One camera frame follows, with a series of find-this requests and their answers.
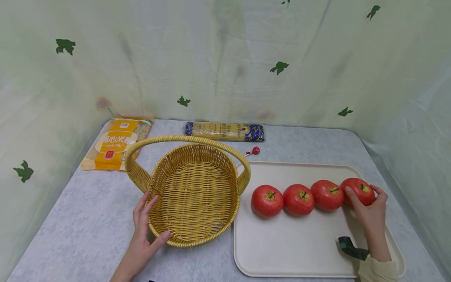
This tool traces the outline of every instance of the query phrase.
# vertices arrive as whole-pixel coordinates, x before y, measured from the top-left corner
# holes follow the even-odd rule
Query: sleeve
[[[378,262],[368,255],[366,260],[360,261],[359,275],[361,282],[397,282],[398,273],[396,263],[389,261]]]

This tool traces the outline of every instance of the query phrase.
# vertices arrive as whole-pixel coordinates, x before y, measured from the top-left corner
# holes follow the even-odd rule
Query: spaghetti package
[[[83,170],[125,170],[128,148],[147,138],[153,120],[139,117],[113,117],[102,128],[81,163]]]
[[[265,141],[263,126],[258,124],[187,122],[184,134],[220,141]]]

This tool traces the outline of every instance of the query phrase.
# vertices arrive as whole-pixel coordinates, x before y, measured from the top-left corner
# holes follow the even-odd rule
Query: gray table surface
[[[180,134],[183,125],[183,121],[157,120],[150,136]],[[258,145],[261,152],[252,156],[253,161],[348,165],[391,195],[359,137],[350,131],[265,126],[265,139],[258,144],[226,144],[242,152]],[[137,161],[152,171],[165,153],[180,144],[146,146]],[[124,172],[78,168],[8,281],[109,281],[133,234],[132,210],[141,196]],[[399,281],[444,281],[394,197],[388,200],[387,225],[406,260],[407,272]],[[232,228],[200,247],[163,247],[135,281],[353,281],[247,277],[233,259]]]

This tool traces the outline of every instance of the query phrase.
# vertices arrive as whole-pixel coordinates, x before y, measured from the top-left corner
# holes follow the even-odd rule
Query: white tray
[[[348,177],[362,176],[349,166],[310,165],[278,162],[250,162],[252,176],[241,195],[234,221],[234,259],[240,271],[254,277],[345,277],[355,278],[359,262],[341,252],[338,237],[349,236],[357,248],[367,248],[354,211],[347,207],[331,213],[315,209],[306,217],[261,219],[251,210],[255,188],[269,184],[280,192],[294,183],[310,187],[328,179],[338,185]],[[399,276],[405,261],[387,228],[385,233]]]

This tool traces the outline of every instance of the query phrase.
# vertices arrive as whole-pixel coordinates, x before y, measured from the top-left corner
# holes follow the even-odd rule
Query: light green curtain
[[[0,281],[118,113],[352,130],[450,269],[450,10],[447,0],[3,1]],[[13,170],[22,160],[34,170],[25,183]]]

